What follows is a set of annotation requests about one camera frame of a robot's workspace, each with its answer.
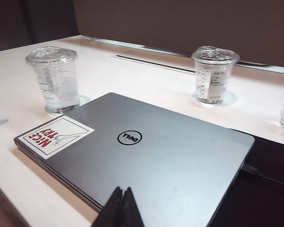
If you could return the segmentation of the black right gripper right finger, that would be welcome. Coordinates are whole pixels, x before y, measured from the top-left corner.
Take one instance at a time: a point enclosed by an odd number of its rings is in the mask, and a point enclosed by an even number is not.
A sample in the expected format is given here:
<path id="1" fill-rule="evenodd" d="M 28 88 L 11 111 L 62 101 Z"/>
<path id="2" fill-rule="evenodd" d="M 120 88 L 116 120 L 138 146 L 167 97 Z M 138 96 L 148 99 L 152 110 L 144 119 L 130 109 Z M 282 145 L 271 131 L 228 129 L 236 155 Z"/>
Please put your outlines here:
<path id="1" fill-rule="evenodd" d="M 144 227 L 143 220 L 130 187 L 124 192 L 120 225 L 122 227 Z"/>

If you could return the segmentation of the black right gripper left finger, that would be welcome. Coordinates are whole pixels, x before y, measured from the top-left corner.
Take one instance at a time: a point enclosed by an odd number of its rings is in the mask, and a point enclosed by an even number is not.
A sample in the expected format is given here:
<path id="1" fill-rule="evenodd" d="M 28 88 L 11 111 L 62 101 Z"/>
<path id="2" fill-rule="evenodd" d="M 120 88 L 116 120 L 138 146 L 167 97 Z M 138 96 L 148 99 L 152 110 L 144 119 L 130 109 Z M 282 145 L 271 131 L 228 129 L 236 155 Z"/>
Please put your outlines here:
<path id="1" fill-rule="evenodd" d="M 116 187 L 107 203 L 95 219 L 92 227 L 116 227 L 118 224 L 118 211 L 123 192 Z"/>

